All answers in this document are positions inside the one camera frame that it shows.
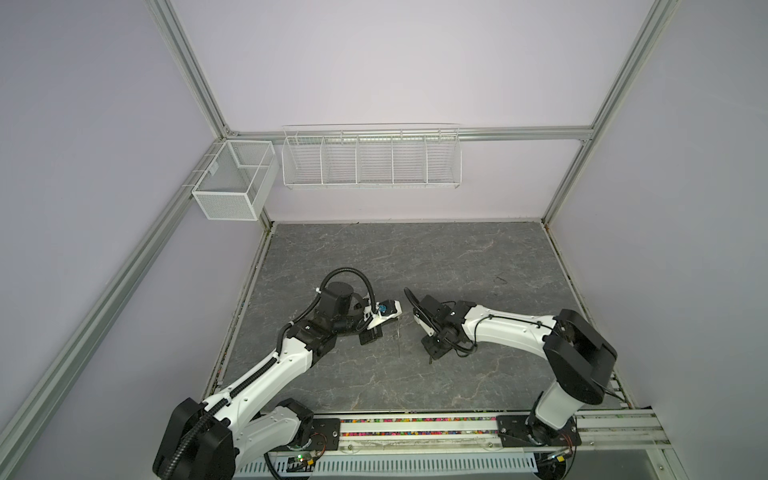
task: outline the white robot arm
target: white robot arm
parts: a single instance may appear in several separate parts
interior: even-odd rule
[[[508,434],[522,444],[552,445],[582,405],[603,401],[616,350],[577,312],[519,315],[467,301],[449,306],[429,295],[418,301],[409,289],[405,292],[427,333],[422,345],[430,361],[451,350],[470,355],[479,342],[500,343],[549,361],[555,381],[539,396],[525,425]]]
[[[366,298],[347,283],[329,283],[344,272],[362,279]],[[275,350],[227,388],[202,402],[187,399],[176,407],[157,451],[154,473],[164,480],[231,478],[241,465],[271,449],[307,446],[311,410],[293,399],[266,415],[260,414],[261,409],[333,349],[338,336],[357,335],[366,345],[381,338],[382,325],[401,313],[400,302],[376,302],[370,282],[359,270],[343,267],[329,273],[312,304],[280,331]]]

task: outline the mounting plate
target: mounting plate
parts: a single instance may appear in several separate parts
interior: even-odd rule
[[[302,451],[308,450],[322,450],[324,439],[320,435],[314,435],[314,433],[322,433],[328,439],[326,446],[326,452],[339,449],[339,438],[341,438],[341,419],[312,419],[312,425],[310,426],[310,446]],[[295,452],[295,449],[289,449],[285,445],[281,445],[272,449],[272,452]]]
[[[497,415],[496,425],[498,436],[502,439],[503,447],[530,447],[533,445],[528,440],[528,426],[525,420],[528,415]],[[565,426],[559,430],[560,435],[552,440],[550,446],[567,447],[568,442],[563,435],[568,435],[573,446],[581,445],[581,437],[576,430],[573,418],[568,419]]]

